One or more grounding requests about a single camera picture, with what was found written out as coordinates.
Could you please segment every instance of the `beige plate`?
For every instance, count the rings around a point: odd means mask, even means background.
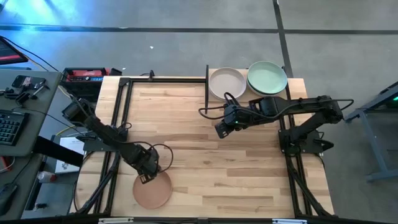
[[[172,180],[166,172],[162,172],[157,177],[142,184],[139,176],[134,181],[132,194],[137,203],[146,209],[155,209],[164,205],[172,194]]]

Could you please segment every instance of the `wooden table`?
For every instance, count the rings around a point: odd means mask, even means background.
[[[96,115],[104,124],[111,122],[118,82],[119,77],[105,77],[103,81]],[[292,98],[307,97],[303,79],[290,78],[289,87]],[[246,91],[240,101],[259,98]],[[128,140],[164,143],[174,150],[174,162],[167,171],[174,185],[173,194],[158,209],[142,208],[132,196],[137,172],[121,162],[113,217],[294,217],[285,158],[280,153],[277,137],[279,122],[235,131],[219,139],[213,127],[218,120],[198,114],[198,109],[204,107],[204,95],[205,85],[201,83],[134,84],[127,119],[132,124]],[[286,94],[282,92],[279,96],[286,97]],[[209,106],[219,105],[222,102],[210,97]],[[209,116],[219,115],[222,115],[220,110],[209,111]],[[309,116],[295,116],[296,124]],[[160,165],[167,167],[170,152],[162,147],[157,150]],[[98,185],[103,157],[102,152],[94,153],[81,170],[76,193],[79,207]],[[314,155],[303,154],[303,164],[309,189],[324,208],[333,213],[321,161]],[[101,208],[107,196],[108,188]],[[298,196],[304,211],[301,191]]]

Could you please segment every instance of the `desk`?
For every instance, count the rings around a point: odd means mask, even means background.
[[[119,77],[105,77],[103,81],[96,115],[104,124],[111,123],[118,82]],[[307,97],[303,79],[289,79],[289,87],[292,98]],[[233,132],[219,139],[213,127],[218,121],[198,114],[198,109],[205,105],[204,84],[135,83],[132,90],[127,119],[132,128],[128,141],[164,143],[174,150],[174,162],[167,171],[174,185],[173,194],[158,209],[142,208],[132,196],[137,172],[121,162],[113,217],[294,217],[285,157],[279,149],[279,122]],[[279,95],[286,97],[285,92]],[[125,92],[120,108],[124,106],[124,98]],[[221,104],[210,98],[208,106]],[[222,115],[220,110],[209,111],[209,116],[219,115]],[[296,124],[309,116],[295,116]],[[170,152],[162,147],[157,150],[160,165],[166,167]],[[98,185],[103,156],[102,152],[94,153],[81,169],[76,191],[79,207]],[[309,189],[333,213],[319,158],[303,154],[303,163]],[[101,208],[107,196],[105,189]],[[298,196],[304,211],[301,192]]]
[[[32,77],[40,77],[46,79],[46,84],[50,88],[39,93],[37,100],[28,100],[24,103],[26,108],[38,110],[47,113],[50,108],[52,98],[57,90],[58,83],[61,79],[61,74],[58,72],[36,72],[36,71],[20,71],[20,70],[0,70],[0,89],[11,87],[12,82],[18,75],[26,75]],[[0,109],[11,110],[18,107],[14,100],[5,99],[0,96]],[[37,136],[44,122],[45,115],[33,111],[22,111],[30,113],[29,122],[26,124],[23,133],[21,134],[18,143],[15,146],[0,145],[0,155],[2,156],[19,156],[16,157],[15,163],[12,166],[12,171],[0,174],[0,185],[11,182],[18,172],[25,166],[29,157],[32,159],[29,165],[22,171],[18,177],[18,189],[10,210],[0,216],[0,220],[15,220],[20,219],[24,211],[26,201],[32,190],[32,185],[36,179],[37,171],[43,161],[43,155],[31,154],[34,148]]]

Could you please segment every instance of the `gray desk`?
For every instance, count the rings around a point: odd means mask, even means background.
[[[58,72],[0,70],[0,89],[11,87],[12,82],[18,75],[27,75],[46,79],[47,86],[50,89],[39,93],[37,95],[39,99],[26,101],[24,106],[29,109],[47,113],[62,75]],[[14,100],[5,99],[3,96],[0,96],[0,109],[10,110],[15,107],[17,107],[17,105]],[[31,117],[24,128],[24,132],[20,136],[17,145],[12,147],[0,145],[0,155],[19,156],[16,157],[16,161],[12,166],[12,171],[0,174],[0,185],[11,182],[18,172],[26,165],[30,156],[32,156],[32,159],[17,179],[17,185],[19,187],[10,210],[5,215],[0,216],[0,220],[15,220],[21,218],[26,201],[32,190],[32,185],[36,178],[37,171],[39,170],[44,157],[41,154],[32,154],[30,152],[34,148],[34,144],[44,122],[45,115],[33,111],[23,112],[30,113]]]

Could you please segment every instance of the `electronics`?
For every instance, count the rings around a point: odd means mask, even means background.
[[[10,210],[17,188],[18,185],[14,182],[4,184],[0,187],[0,215],[4,215]]]
[[[0,65],[27,62],[28,59],[4,38],[0,37]]]
[[[26,90],[37,90],[43,86],[44,83],[45,78],[18,75],[11,86],[14,88],[25,88]]]
[[[77,98],[96,102],[105,76],[121,76],[122,72],[112,68],[65,68],[61,86]]]
[[[15,146],[29,113],[0,110],[0,144]]]

